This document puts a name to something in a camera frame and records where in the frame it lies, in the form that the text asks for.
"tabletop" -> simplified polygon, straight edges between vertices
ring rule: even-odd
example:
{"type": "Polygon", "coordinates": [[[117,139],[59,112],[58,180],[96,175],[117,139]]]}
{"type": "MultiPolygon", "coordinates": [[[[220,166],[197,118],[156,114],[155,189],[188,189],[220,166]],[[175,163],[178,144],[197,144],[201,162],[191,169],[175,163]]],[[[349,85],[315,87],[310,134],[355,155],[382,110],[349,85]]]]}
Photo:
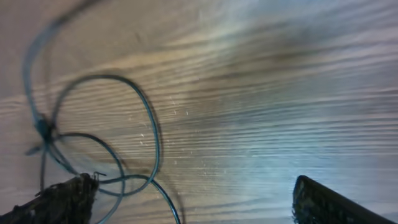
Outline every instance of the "tabletop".
{"type": "MultiPolygon", "coordinates": [[[[0,1],[0,213],[39,191],[40,156],[24,155],[40,136],[22,59],[48,23],[80,1],[0,1]]],[[[293,223],[298,175],[398,222],[397,62],[396,1],[105,0],[44,47],[32,83],[43,114],[78,77],[136,83],[162,139],[155,179],[184,223],[293,223]]],[[[78,86],[57,127],[105,140],[130,174],[154,165],[149,118],[123,83],[78,86]]],[[[79,172],[119,175],[93,142],[68,138],[60,148],[79,172]]],[[[47,163],[46,185],[71,177],[47,163]]],[[[115,201],[98,194],[93,220],[115,201]]],[[[109,222],[174,220],[149,186],[126,197],[109,222]]]]}

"wooden surface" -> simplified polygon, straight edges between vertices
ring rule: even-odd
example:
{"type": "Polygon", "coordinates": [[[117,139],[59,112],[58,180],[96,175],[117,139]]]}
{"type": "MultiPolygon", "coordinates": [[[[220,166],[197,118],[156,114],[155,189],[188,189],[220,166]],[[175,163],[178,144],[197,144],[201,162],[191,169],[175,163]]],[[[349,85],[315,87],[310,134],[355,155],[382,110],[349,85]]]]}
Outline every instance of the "wooden surface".
{"type": "MultiPolygon", "coordinates": [[[[76,2],[0,1],[0,213],[39,189],[40,157],[23,155],[40,139],[21,58],[76,2]]],[[[32,79],[47,114],[59,91],[87,73],[136,82],[162,130],[156,179],[185,223],[292,223],[300,174],[398,222],[397,72],[396,1],[109,0],[61,30],[32,79]]],[[[58,125],[97,135],[130,173],[147,174],[149,124],[131,89],[95,81],[66,98],[58,125]]],[[[79,171],[117,176],[104,149],[83,139],[67,145],[79,171]]],[[[47,184],[69,177],[49,162],[47,184]]],[[[114,202],[99,195],[94,219],[114,202]]],[[[152,187],[124,199],[110,221],[173,222],[152,187]]]]}

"knot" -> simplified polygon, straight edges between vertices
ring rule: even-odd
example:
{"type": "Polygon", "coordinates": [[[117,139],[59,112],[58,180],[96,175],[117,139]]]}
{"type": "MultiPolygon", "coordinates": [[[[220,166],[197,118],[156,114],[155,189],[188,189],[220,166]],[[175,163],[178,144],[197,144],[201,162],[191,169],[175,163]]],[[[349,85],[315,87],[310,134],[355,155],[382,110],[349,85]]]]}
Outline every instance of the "knot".
{"type": "Polygon", "coordinates": [[[45,119],[44,115],[40,115],[39,119],[35,123],[35,128],[45,142],[49,142],[51,140],[53,126],[45,119]]]}

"white speck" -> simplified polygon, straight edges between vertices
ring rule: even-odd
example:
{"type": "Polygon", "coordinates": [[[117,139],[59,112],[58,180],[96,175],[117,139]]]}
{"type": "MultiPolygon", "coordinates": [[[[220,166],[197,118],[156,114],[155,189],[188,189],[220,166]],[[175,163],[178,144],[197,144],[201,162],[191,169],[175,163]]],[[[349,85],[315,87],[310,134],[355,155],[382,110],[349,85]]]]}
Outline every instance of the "white speck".
{"type": "Polygon", "coordinates": [[[173,98],[170,96],[170,100],[173,102],[173,105],[175,105],[173,98]]]}

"thin wire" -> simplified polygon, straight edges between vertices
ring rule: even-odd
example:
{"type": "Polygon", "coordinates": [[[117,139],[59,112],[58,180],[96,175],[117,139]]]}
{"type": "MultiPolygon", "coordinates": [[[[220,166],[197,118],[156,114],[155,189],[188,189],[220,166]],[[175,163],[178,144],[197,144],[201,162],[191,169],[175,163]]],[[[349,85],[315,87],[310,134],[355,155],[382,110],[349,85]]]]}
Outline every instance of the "thin wire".
{"type": "Polygon", "coordinates": [[[91,6],[92,4],[94,4],[98,1],[100,1],[100,0],[83,1],[81,4],[74,7],[70,12],[68,12],[65,15],[56,19],[47,28],[45,28],[39,35],[37,35],[37,37],[34,39],[34,41],[31,43],[30,47],[28,48],[28,51],[24,58],[24,62],[22,64],[22,77],[23,77],[23,81],[24,81],[25,94],[28,99],[28,103],[31,108],[31,111],[32,111],[32,119],[34,120],[36,130],[41,135],[43,141],[42,141],[41,146],[37,146],[37,147],[30,149],[26,154],[28,156],[30,156],[30,155],[33,155],[36,152],[39,152],[40,150],[42,150],[42,161],[41,161],[41,165],[40,165],[40,190],[43,190],[45,188],[44,177],[45,177],[45,161],[46,161],[47,153],[49,154],[50,158],[52,158],[55,161],[55,163],[58,164],[62,169],[64,169],[65,171],[67,171],[71,174],[78,175],[78,172],[70,165],[68,160],[59,151],[58,147],[55,145],[55,142],[58,140],[61,140],[63,138],[70,138],[70,137],[88,138],[90,140],[93,140],[94,142],[97,142],[98,144],[103,146],[111,154],[112,158],[115,160],[115,163],[118,165],[118,169],[120,172],[120,177],[117,177],[115,179],[109,179],[109,180],[101,180],[99,183],[100,184],[112,184],[112,183],[116,183],[116,182],[121,182],[120,193],[111,192],[111,191],[99,188],[99,191],[101,193],[115,196],[118,199],[117,199],[116,203],[114,204],[113,208],[98,223],[102,224],[111,217],[111,215],[119,207],[123,197],[134,195],[134,194],[140,192],[141,190],[143,190],[144,188],[146,188],[149,184],[152,184],[162,194],[162,196],[168,203],[168,205],[173,213],[175,222],[177,224],[181,224],[181,221],[178,217],[177,209],[175,208],[171,198],[167,195],[166,191],[154,180],[155,175],[159,169],[159,162],[160,162],[160,143],[159,143],[159,135],[158,135],[157,125],[156,125],[155,118],[150,109],[148,101],[146,100],[144,94],[140,91],[140,89],[132,81],[128,80],[127,78],[118,76],[118,75],[109,75],[109,74],[88,75],[85,77],[81,77],[81,78],[71,82],[58,96],[50,120],[45,119],[45,117],[38,112],[37,107],[35,105],[35,100],[34,100],[34,97],[32,94],[32,81],[30,79],[30,71],[34,64],[35,58],[37,57],[39,52],[42,50],[42,48],[46,45],[46,43],[60,30],[61,26],[66,24],[78,12],[88,8],[89,6],[91,6]],[[123,82],[123,83],[129,85],[132,89],[134,89],[136,91],[136,93],[139,95],[140,99],[142,100],[142,103],[144,104],[144,106],[146,108],[148,117],[149,117],[151,125],[152,125],[152,130],[154,132],[154,141],[155,141],[155,165],[153,167],[153,170],[152,170],[150,176],[138,175],[138,174],[137,175],[124,175],[123,167],[122,167],[120,159],[118,158],[116,153],[111,149],[111,147],[108,144],[106,144],[104,141],[102,141],[101,139],[99,139],[91,134],[86,134],[86,133],[60,134],[58,132],[57,125],[56,125],[57,116],[58,116],[58,112],[60,111],[63,99],[77,85],[79,85],[83,82],[88,82],[90,80],[96,80],[96,79],[116,80],[119,82],[123,82]],[[124,191],[126,188],[126,180],[128,180],[128,179],[143,179],[143,180],[145,180],[145,183],[142,184],[137,189],[125,193],[124,191]]]}

